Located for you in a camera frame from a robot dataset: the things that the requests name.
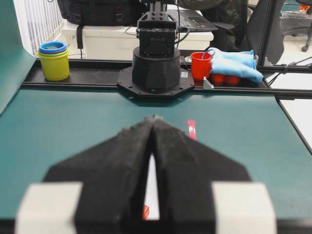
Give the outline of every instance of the red tape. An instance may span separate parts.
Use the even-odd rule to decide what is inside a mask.
[[[189,135],[192,140],[196,140],[196,122],[195,120],[187,120],[187,126],[189,127]]]

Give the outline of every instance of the black strap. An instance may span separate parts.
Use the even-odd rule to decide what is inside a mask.
[[[90,0],[90,21],[94,24],[97,22],[97,9],[95,0]]]
[[[78,49],[83,49],[83,42],[82,42],[82,30],[84,25],[79,25],[77,27],[77,45]]]

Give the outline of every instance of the sticker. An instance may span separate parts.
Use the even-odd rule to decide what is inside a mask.
[[[181,72],[181,78],[187,78],[189,76],[188,72]]]

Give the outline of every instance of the red cup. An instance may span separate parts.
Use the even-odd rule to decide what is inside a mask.
[[[212,75],[212,80],[214,85],[221,85],[224,82],[224,75],[222,74],[213,74]]]
[[[211,60],[213,59],[213,56],[209,53],[195,52],[191,54],[191,58],[191,72],[193,78],[196,80],[203,80],[204,77],[208,78],[211,70]]]
[[[225,76],[225,82],[229,85],[238,85],[240,83],[240,78],[233,76]]]

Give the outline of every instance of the blue cloth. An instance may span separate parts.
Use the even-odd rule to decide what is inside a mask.
[[[263,75],[256,70],[253,50],[246,52],[223,52],[217,48],[210,48],[208,52],[213,55],[211,74],[246,78],[254,83],[262,81]]]

